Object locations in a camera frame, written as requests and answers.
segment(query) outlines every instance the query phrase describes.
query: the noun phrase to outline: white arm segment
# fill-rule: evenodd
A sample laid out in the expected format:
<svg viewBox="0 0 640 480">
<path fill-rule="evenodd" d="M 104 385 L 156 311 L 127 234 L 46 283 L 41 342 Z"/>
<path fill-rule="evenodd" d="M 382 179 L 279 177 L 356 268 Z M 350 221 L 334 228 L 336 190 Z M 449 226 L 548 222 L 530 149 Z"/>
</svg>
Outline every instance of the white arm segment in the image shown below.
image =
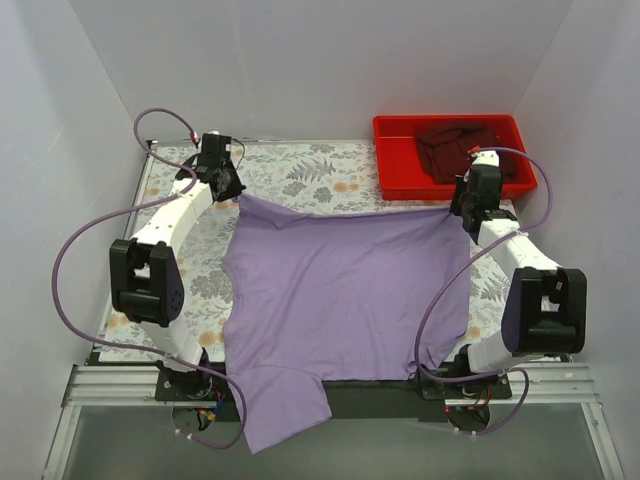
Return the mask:
<svg viewBox="0 0 640 480">
<path fill-rule="evenodd" d="M 500 165 L 499 162 L 499 157 L 495 152 L 484 151 L 477 154 L 473 163 L 497 167 Z M 482 222 L 478 234 L 478 246 L 486 248 L 497 239 L 519 228 L 520 224 L 517 221 L 509 219 Z M 516 268 L 533 267 L 537 270 L 555 272 L 559 267 L 556 262 L 538 250 L 526 233 L 519 233 L 497 246 L 491 250 L 490 255 L 510 280 L 513 278 L 513 272 Z M 474 373 L 508 369 L 542 357 L 541 355 L 514 357 L 504 344 L 501 330 L 479 343 L 470 345 L 468 354 L 469 367 Z"/>
<path fill-rule="evenodd" d="M 190 182 L 191 178 L 176 180 L 171 193 L 180 192 Z M 161 207 L 141 230 L 132 235 L 132 238 L 138 239 L 139 243 L 149 245 L 165 242 L 172 247 L 177 257 L 187 234 L 197 223 L 200 215 L 211 205 L 213 205 L 211 188 L 206 183 L 198 181 L 188 193 Z M 202 347 L 187 328 L 182 313 L 169 324 L 168 328 L 149 322 L 141 322 L 140 327 L 149 335 L 156 348 L 187 362 L 196 365 L 199 363 Z M 172 360 L 165 359 L 164 363 L 172 370 L 181 372 L 192 370 Z"/>
</svg>

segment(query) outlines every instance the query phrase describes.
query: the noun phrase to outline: floral tablecloth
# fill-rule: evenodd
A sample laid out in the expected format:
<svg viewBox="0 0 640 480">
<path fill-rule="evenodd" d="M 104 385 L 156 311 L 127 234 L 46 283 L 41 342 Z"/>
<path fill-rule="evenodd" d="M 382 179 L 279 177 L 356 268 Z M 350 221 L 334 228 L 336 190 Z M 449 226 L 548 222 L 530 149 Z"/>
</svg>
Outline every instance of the floral tablecloth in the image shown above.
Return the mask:
<svg viewBox="0 0 640 480">
<path fill-rule="evenodd" d="M 158 148 L 160 155 L 173 161 L 181 161 L 194 152 L 193 147 L 186 145 Z M 232 159 L 237 162 L 240 154 L 241 149 L 234 147 Z M 439 203 L 383 201 L 378 187 L 375 147 L 370 143 L 249 143 L 238 171 L 247 185 L 247 193 L 305 212 L 376 212 L 427 208 Z M 143 201 L 166 196 L 174 175 L 174 168 L 154 160 Z M 504 202 L 503 208 L 511 209 L 511 202 Z M 140 212 L 134 231 L 142 227 L 155 210 Z M 213 361 L 224 360 L 222 327 L 231 312 L 233 294 L 221 265 L 237 216 L 237 204 L 232 201 L 212 206 L 191 230 L 178 257 L 185 285 L 183 312 L 188 327 Z M 477 251 L 472 243 L 470 251 L 472 254 Z M 450 358 L 460 346 L 477 342 L 500 327 L 509 281 L 489 256 L 472 266 L 471 275 L 469 327 Z M 117 312 L 110 313 L 100 334 L 112 341 L 151 345 L 138 325 Z M 100 350 L 103 362 L 154 360 L 154 355 L 134 350 Z"/>
</svg>

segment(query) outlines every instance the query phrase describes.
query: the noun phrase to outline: colored wire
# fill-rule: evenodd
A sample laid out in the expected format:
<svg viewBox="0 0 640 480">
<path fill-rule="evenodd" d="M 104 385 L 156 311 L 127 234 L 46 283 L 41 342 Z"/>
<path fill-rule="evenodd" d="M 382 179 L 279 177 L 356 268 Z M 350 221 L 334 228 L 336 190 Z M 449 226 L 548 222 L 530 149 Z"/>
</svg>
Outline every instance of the colored wire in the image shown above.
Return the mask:
<svg viewBox="0 0 640 480">
<path fill-rule="evenodd" d="M 460 275 L 462 275 L 462 273 L 464 271 L 466 271 L 466 269 L 469 268 L 480 257 L 486 255 L 491 250 L 493 250 L 497 246 L 501 245 L 502 243 L 506 242 L 507 240 L 515 237 L 519 233 L 527 232 L 529 230 L 537 228 L 540 225 L 542 225 L 544 222 L 546 222 L 547 219 L 549 218 L 549 215 L 551 214 L 551 209 L 553 207 L 553 190 L 551 188 L 551 183 L 549 182 L 547 174 L 545 173 L 544 169 L 533 158 L 531 158 L 529 155 L 527 155 L 526 153 L 521 152 L 519 150 L 515 150 L 513 148 L 508 148 L 508 147 L 485 147 L 485 148 L 480 148 L 480 149 L 478 149 L 476 151 L 478 151 L 478 152 L 482 152 L 482 151 L 497 151 L 497 152 L 513 153 L 513 154 L 516 154 L 516 155 L 520 155 L 520 156 L 526 158 L 529 162 L 531 162 L 538 169 L 538 171 L 540 172 L 540 175 L 544 179 L 545 185 L 547 187 L 547 208 L 546 208 L 542 218 L 540 220 L 538 220 L 537 222 L 535 222 L 532 225 L 529 225 L 527 227 L 524 227 L 524 228 L 520 229 L 519 231 L 518 230 L 514 230 L 514 231 L 509 232 L 508 234 L 498 238 L 496 241 L 491 243 L 489 246 L 483 248 L 480 252 L 478 252 L 474 256 L 472 256 L 468 261 L 464 262 L 462 267 L 460 267 L 460 269 L 455 274 L 453 274 L 453 276 L 451 278 L 449 278 L 449 280 L 447 280 L 444 283 L 442 288 L 436 293 L 436 295 L 431 300 L 431 303 L 429 303 L 429 306 L 427 307 L 427 310 L 426 310 L 424 316 L 422 317 L 422 321 L 420 322 L 420 326 L 418 327 L 418 332 L 416 333 L 416 339 L 415 339 L 415 342 L 414 342 L 414 345 L 413 345 L 413 357 L 414 357 L 414 361 L 415 361 L 415 364 L 416 364 L 416 368 L 420 372 L 422 372 L 425 377 L 429 378 L 430 380 L 432 380 L 434 382 L 440 382 L 440 383 L 464 383 L 464 382 L 472 382 L 474 380 L 480 380 L 482 378 L 493 377 L 495 375 L 499 375 L 500 376 L 500 375 L 504 375 L 504 374 L 507 373 L 504 370 L 498 370 L 498 371 L 493 371 L 493 372 L 477 373 L 477 374 L 469 375 L 469 376 L 466 376 L 466 377 L 446 377 L 446 378 L 445 377 L 438 377 L 438 376 L 432 374 L 431 372 L 429 372 L 422 365 L 422 363 L 420 362 L 420 342 L 422 340 L 422 335 L 424 333 L 424 329 L 425 329 L 425 326 L 427 324 L 427 320 L 429 320 L 429 317 L 431 316 L 431 313 L 433 312 L 434 308 L 438 304 L 438 301 L 440 301 L 440 299 L 442 298 L 444 293 L 447 291 L 447 289 L 451 286 L 451 284 L 453 284 L 453 282 Z M 516 406 L 509 413 L 509 415 L 507 415 L 504 419 L 502 419 L 500 422 L 496 423 L 492 427 L 489 427 L 486 430 L 483 430 L 481 432 L 466 432 L 466 431 L 463 431 L 463 433 L 466 433 L 466 434 L 469 434 L 469 435 L 475 435 L 475 434 L 484 435 L 484 434 L 487 434 L 487 433 L 494 432 L 494 431 L 502 428 L 504 425 L 506 425 L 520 411 L 520 408 L 522 408 L 522 405 L 523 405 L 523 403 L 524 403 L 524 401 L 525 401 L 525 399 L 527 397 L 527 394 L 529 393 L 529 375 L 527 374 L 526 370 L 524 370 L 521 367 L 514 367 L 514 368 L 511 368 L 509 371 L 510 372 L 519 372 L 524 377 L 524 390 L 522 392 L 522 396 L 518 400 L 518 403 L 516 403 Z"/>
<path fill-rule="evenodd" d="M 218 377 L 224 381 L 226 381 L 227 383 L 229 383 L 231 386 L 233 386 L 236 390 L 236 392 L 238 393 L 238 397 L 240 400 L 240 404 L 241 404 L 241 416 L 240 416 L 240 428 L 238 429 L 238 432 L 236 433 L 236 435 L 231 439 L 231 441 L 229 443 L 225 443 L 225 444 L 218 444 L 218 443 L 214 443 L 211 442 L 207 439 L 204 438 L 198 438 L 195 436 L 191 436 L 190 438 L 198 443 L 202 443 L 203 445 L 206 445 L 210 448 L 215 448 L 218 450 L 224 450 L 227 448 L 231 448 L 233 445 L 235 445 L 238 440 L 240 440 L 240 437 L 242 436 L 242 433 L 244 432 L 244 427 L 245 424 L 247 423 L 247 401 L 245 399 L 244 393 L 242 392 L 242 389 L 240 388 L 240 385 L 238 385 L 236 383 L 235 380 L 233 380 L 232 378 L 219 373 L 211 368 L 208 367 L 203 367 L 200 365 L 195 365 L 193 363 L 187 362 L 185 360 L 182 360 L 181 358 L 176 357 L 175 355 L 169 353 L 169 352 L 165 352 L 163 350 L 159 350 L 157 348 L 153 348 L 153 347 L 147 347 L 144 345 L 132 345 L 132 344 L 126 344 L 126 343 L 119 343 L 119 342 L 112 342 L 109 340 L 105 340 L 102 339 L 100 337 L 94 336 L 94 335 L 89 335 L 88 333 L 83 332 L 82 330 L 80 330 L 79 328 L 77 328 L 72 322 L 71 320 L 67 317 L 66 312 L 64 311 L 64 309 L 62 308 L 62 302 L 60 301 L 60 291 L 59 291 L 59 286 L 58 286 L 58 280 L 59 280 L 59 276 L 60 276 L 60 266 L 62 264 L 62 260 L 65 256 L 65 254 L 67 253 L 67 251 L 69 250 L 69 247 L 71 247 L 71 245 L 73 244 L 73 242 L 75 242 L 78 237 L 80 237 L 83 233 L 85 233 L 87 230 L 89 230 L 90 228 L 94 227 L 95 225 L 98 225 L 102 222 L 105 222 L 107 220 L 110 220 L 112 218 L 115 217 L 119 217 L 121 215 L 127 215 L 129 213 L 133 213 L 133 212 L 137 212 L 139 210 L 143 210 L 145 208 L 150 208 L 150 207 L 155 207 L 157 205 L 162 205 L 164 203 L 168 203 L 172 200 L 175 200 L 176 198 L 178 198 L 180 195 L 184 195 L 186 193 L 189 192 L 189 190 L 191 190 L 198 178 L 196 176 L 196 173 L 193 171 L 193 169 L 191 169 L 189 166 L 187 165 L 182 165 L 180 163 L 175 163 L 175 162 L 171 162 L 163 157 L 161 157 L 160 155 L 158 155 L 156 152 L 154 152 L 153 150 L 151 150 L 149 148 L 149 146 L 147 146 L 147 143 L 144 141 L 144 139 L 140 136 L 138 127 L 140 124 L 140 120 L 142 120 L 144 117 L 146 117 L 147 115 L 149 115 L 150 113 L 154 113 L 154 112 L 161 112 L 161 113 L 166 113 L 168 115 L 171 115 L 172 117 L 176 118 L 178 121 L 180 121 L 185 127 L 187 127 L 187 129 L 189 130 L 189 138 L 191 138 L 192 142 L 194 144 L 197 144 L 198 142 L 198 136 L 195 132 L 195 130 L 191 127 L 191 125 L 189 125 L 189 123 L 182 118 L 180 115 L 178 115 L 177 113 L 171 111 L 171 110 L 167 110 L 166 108 L 149 108 L 145 111 L 143 111 L 142 113 L 140 113 L 140 115 L 138 115 L 138 117 L 135 119 L 135 121 L 133 122 L 133 135 L 135 136 L 138 144 L 140 144 L 140 146 L 142 147 L 142 149 L 147 153 L 147 155 L 155 158 L 156 160 L 159 160 L 167 165 L 170 165 L 172 167 L 176 167 L 176 168 L 180 168 L 182 170 L 185 170 L 186 172 L 189 173 L 189 175 L 191 176 L 191 182 L 189 183 L 189 185 L 187 185 L 184 190 L 182 190 L 179 194 L 173 194 L 173 195 L 169 195 L 168 197 L 165 198 L 161 198 L 159 200 L 154 200 L 152 202 L 148 202 L 148 203 L 144 203 L 142 205 L 138 205 L 138 206 L 133 206 L 133 207 L 129 207 L 129 208 L 124 208 L 122 210 L 117 210 L 115 212 L 112 213 L 108 213 L 106 215 L 103 215 L 101 217 L 96 218 L 95 220 L 90 221 L 89 223 L 83 225 L 82 227 L 80 227 L 76 232 L 74 232 L 62 245 L 62 247 L 60 248 L 60 251 L 58 252 L 58 255 L 56 256 L 55 262 L 53 264 L 53 270 L 51 272 L 51 295 L 53 296 L 53 304 L 55 306 L 56 311 L 58 312 L 58 315 L 60 316 L 60 319 L 62 320 L 62 323 L 64 323 L 64 325 L 71 330 L 75 335 L 77 335 L 78 337 L 87 340 L 89 342 L 93 342 L 93 343 L 97 343 L 99 345 L 104 345 L 107 347 L 115 347 L 115 348 L 124 348 L 124 349 L 130 349 L 130 350 L 140 350 L 143 352 L 149 352 L 149 353 L 155 353 L 156 355 L 160 355 L 164 358 L 173 360 L 176 363 L 179 363 L 180 365 L 183 365 L 185 367 L 188 368 L 193 368 L 196 370 L 200 370 L 202 372 L 208 373 L 209 375 L 213 375 L 214 377 Z M 185 432 L 178 432 L 181 433 L 185 436 L 189 435 L 189 433 L 185 433 Z"/>
<path fill-rule="evenodd" d="M 240 160 L 238 160 L 238 164 L 236 165 L 236 170 L 238 170 L 238 168 L 240 168 L 240 163 L 244 159 L 244 154 L 247 151 L 247 148 L 244 146 L 244 143 L 242 143 L 237 138 L 231 138 L 231 141 L 236 142 L 238 145 L 240 145 L 242 147 L 242 156 L 240 157 Z"/>
</svg>

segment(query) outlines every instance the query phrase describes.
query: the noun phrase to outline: metal frame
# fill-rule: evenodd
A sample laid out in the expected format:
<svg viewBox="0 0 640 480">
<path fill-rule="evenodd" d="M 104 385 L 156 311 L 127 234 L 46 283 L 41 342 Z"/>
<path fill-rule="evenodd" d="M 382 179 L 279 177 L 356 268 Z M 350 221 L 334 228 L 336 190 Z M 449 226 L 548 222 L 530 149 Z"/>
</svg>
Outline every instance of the metal frame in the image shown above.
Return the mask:
<svg viewBox="0 0 640 480">
<path fill-rule="evenodd" d="M 134 205 L 142 201 L 149 178 L 153 159 L 147 156 L 136 190 Z M 125 235 L 135 224 L 136 214 L 127 221 Z M 105 313 L 100 328 L 108 321 L 111 300 L 107 299 Z M 536 362 L 524 365 L 531 384 L 525 403 L 527 404 L 581 404 L 585 421 L 593 441 L 600 465 L 606 479 L 624 478 L 609 430 L 602 414 L 602 404 L 589 368 L 584 363 Z M 45 480 L 58 480 L 64 475 L 71 452 L 75 432 L 83 406 L 191 406 L 190 402 L 157 402 L 154 399 L 158 371 L 155 367 L 140 366 L 96 366 L 75 367 L 63 403 L 58 428 L 51 445 L 49 457 L 43 473 Z M 520 398 L 524 382 L 522 375 L 509 374 L 513 397 L 508 400 L 493 400 L 494 404 L 514 404 Z M 446 400 L 447 405 L 459 405 L 465 400 Z"/>
</svg>

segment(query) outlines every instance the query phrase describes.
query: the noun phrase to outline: black cable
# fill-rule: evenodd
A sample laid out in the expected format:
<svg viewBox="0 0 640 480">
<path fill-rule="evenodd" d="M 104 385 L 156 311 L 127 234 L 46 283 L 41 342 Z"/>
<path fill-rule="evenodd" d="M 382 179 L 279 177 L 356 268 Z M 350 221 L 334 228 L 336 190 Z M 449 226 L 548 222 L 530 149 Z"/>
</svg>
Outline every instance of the black cable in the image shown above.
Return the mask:
<svg viewBox="0 0 640 480">
<path fill-rule="evenodd" d="M 237 138 L 231 138 L 232 142 L 236 142 L 238 145 L 240 145 L 242 147 L 242 156 L 240 157 L 240 160 L 238 160 L 238 164 L 236 165 L 236 170 L 238 170 L 238 168 L 240 168 L 240 162 L 242 162 L 242 159 L 244 158 L 244 154 L 247 151 L 247 148 L 244 146 L 244 143 L 242 143 L 240 140 L 238 140 Z"/>
</svg>

